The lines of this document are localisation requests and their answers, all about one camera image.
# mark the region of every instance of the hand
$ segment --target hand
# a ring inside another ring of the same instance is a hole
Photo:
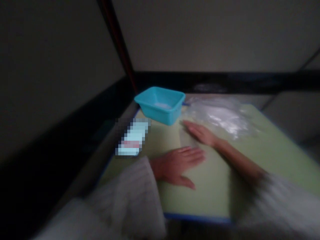
[[[195,190],[194,183],[181,174],[204,160],[204,151],[200,148],[183,147],[151,160],[150,165],[156,180],[163,180]]]
[[[183,121],[183,124],[187,127],[188,131],[195,136],[201,143],[209,145],[211,147],[216,147],[217,143],[221,140],[216,135],[214,135],[206,127],[190,122]]]

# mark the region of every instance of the cyan plastic container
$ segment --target cyan plastic container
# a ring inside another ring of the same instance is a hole
[[[185,97],[183,92],[151,87],[137,95],[134,100],[139,103],[146,117],[170,126],[181,115]]]

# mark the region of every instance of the wall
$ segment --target wall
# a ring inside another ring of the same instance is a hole
[[[306,67],[306,70],[320,70],[320,54],[318,54]]]
[[[0,162],[125,75],[96,1],[2,1]]]
[[[136,71],[292,72],[320,46],[319,1],[113,4]]]

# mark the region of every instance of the plastic bag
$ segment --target plastic bag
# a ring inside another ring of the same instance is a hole
[[[199,123],[210,123],[212,130],[221,127],[233,140],[252,135],[255,128],[250,119],[241,111],[241,103],[235,98],[191,98],[183,116]]]

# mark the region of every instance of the table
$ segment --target table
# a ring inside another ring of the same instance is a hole
[[[242,140],[231,141],[227,133],[219,137],[229,140],[236,149],[268,172],[278,174],[320,197],[320,167],[295,143],[274,126],[254,106],[242,105],[258,132]],[[136,118],[144,118],[141,110]],[[99,184],[117,176],[139,157],[150,159],[180,147],[177,120],[172,126],[151,121],[151,129],[136,158],[116,159],[108,163]],[[161,205],[167,218],[197,220],[230,224],[232,217],[245,206],[249,197],[248,186],[214,149],[199,144],[206,151],[207,161],[185,173],[196,185],[196,191],[158,182]]]

